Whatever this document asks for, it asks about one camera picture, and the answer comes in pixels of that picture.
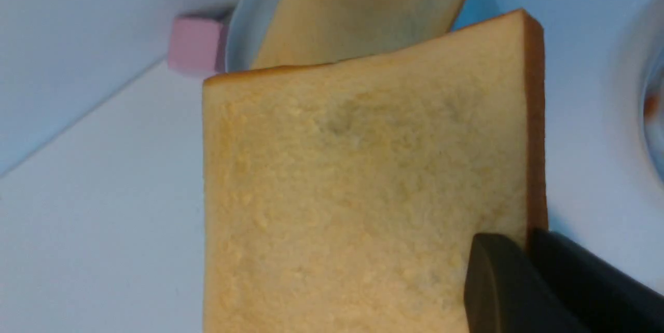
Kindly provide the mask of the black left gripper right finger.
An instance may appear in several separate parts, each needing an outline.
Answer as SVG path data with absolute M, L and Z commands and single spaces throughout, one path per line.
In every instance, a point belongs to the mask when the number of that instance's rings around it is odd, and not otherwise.
M 559 233 L 536 229 L 530 260 L 558 300 L 592 332 L 662 332 L 662 295 Z

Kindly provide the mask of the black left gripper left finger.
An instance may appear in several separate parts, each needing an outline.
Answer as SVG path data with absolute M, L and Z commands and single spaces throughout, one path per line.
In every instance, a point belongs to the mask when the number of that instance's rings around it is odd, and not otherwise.
M 588 332 L 502 234 L 472 240 L 463 302 L 471 332 Z

